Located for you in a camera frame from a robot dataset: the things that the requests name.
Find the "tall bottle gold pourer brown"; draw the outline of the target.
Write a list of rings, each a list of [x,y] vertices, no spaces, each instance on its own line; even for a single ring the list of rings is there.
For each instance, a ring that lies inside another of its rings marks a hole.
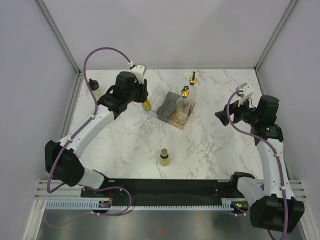
[[[196,94],[197,94],[197,78],[196,78],[196,72],[192,72],[192,76],[189,77],[189,84],[188,84],[188,99],[190,101],[190,108],[189,113],[192,111],[192,102],[195,101]]]

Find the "tall clear bottle gold pourer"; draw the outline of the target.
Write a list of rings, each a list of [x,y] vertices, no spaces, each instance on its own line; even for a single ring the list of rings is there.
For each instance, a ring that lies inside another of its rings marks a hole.
[[[187,119],[190,106],[189,87],[186,85],[181,90],[180,98],[176,102],[175,119],[178,122],[183,123]]]

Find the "small yellow label bottle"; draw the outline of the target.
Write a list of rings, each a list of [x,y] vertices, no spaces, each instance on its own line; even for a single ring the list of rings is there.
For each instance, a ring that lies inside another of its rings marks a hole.
[[[148,99],[146,99],[144,102],[142,102],[141,106],[145,112],[148,112],[152,109],[152,105]]]
[[[160,164],[162,166],[168,166],[170,163],[169,153],[166,148],[162,148],[160,151]]]

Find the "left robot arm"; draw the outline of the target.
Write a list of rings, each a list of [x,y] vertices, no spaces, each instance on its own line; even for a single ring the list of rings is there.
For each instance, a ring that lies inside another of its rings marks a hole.
[[[84,167],[80,158],[94,138],[124,112],[131,102],[148,102],[145,68],[136,65],[129,71],[121,71],[104,95],[96,100],[89,119],[75,132],[57,142],[45,145],[45,169],[49,180],[57,178],[69,187],[75,185],[91,188],[96,196],[103,198],[110,190],[102,174]]]

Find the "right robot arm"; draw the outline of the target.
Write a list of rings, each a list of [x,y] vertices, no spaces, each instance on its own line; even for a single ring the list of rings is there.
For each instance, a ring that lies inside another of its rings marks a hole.
[[[303,216],[305,206],[296,199],[286,172],[284,137],[281,127],[276,124],[279,100],[262,95],[257,107],[250,107],[243,90],[237,90],[231,96],[240,99],[235,102],[229,99],[215,116],[224,126],[231,125],[236,131],[254,138],[262,165],[263,187],[258,186],[252,174],[236,172],[231,176],[228,191],[234,197],[245,197],[253,227],[268,233],[280,232],[280,238],[284,240]]]

